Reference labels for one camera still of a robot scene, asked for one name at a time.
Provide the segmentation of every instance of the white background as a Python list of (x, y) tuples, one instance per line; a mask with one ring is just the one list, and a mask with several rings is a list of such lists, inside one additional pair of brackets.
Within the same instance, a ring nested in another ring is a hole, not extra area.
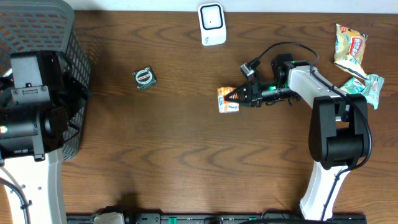
[[(197, 11), (201, 0), (64, 0), (77, 10)], [(398, 0), (219, 0), (226, 12), (398, 13)]]

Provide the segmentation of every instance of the black square object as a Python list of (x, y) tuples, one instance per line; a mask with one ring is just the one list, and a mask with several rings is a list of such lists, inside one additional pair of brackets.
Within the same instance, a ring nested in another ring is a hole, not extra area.
[(150, 67), (133, 72), (132, 75), (136, 79), (137, 88), (140, 90), (148, 89), (156, 84), (155, 74)]

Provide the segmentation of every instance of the wooden tabletop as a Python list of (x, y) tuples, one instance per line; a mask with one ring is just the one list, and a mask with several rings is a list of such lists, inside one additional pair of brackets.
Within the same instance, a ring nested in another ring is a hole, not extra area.
[[(336, 23), (369, 34), (366, 73), (384, 77), (379, 108), (368, 106), (373, 153), (350, 173), (334, 212), (364, 213), (369, 223), (398, 222), (398, 16), (377, 14), (225, 14), (227, 41), (201, 44), (194, 12), (76, 12), (75, 31), (91, 62), (91, 89), (81, 151), (63, 165), (68, 213), (121, 204), (172, 213), (293, 210), (313, 159), (311, 109), (300, 101), (218, 112), (216, 89), (245, 82), (239, 66), (266, 47), (296, 41), (316, 50), (320, 73), (336, 86), (351, 78), (333, 65)], [(263, 56), (292, 53), (287, 45)], [(139, 91), (132, 72), (150, 65), (156, 86)], [(7, 207), (1, 191), (0, 206)], [(8, 209), (1, 223), (10, 223)]]

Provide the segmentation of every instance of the gray plastic basket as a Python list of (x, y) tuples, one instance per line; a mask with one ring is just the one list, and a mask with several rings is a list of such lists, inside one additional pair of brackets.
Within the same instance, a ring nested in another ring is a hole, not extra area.
[[(10, 54), (31, 50), (63, 51), (73, 64), (73, 76), (84, 86), (90, 83), (90, 64), (73, 31), (75, 14), (61, 0), (0, 0), (0, 74), (10, 69)], [(83, 128), (85, 108), (72, 119)], [(63, 136), (76, 131), (69, 128)], [(63, 159), (71, 159), (79, 150), (80, 134), (63, 147)]]

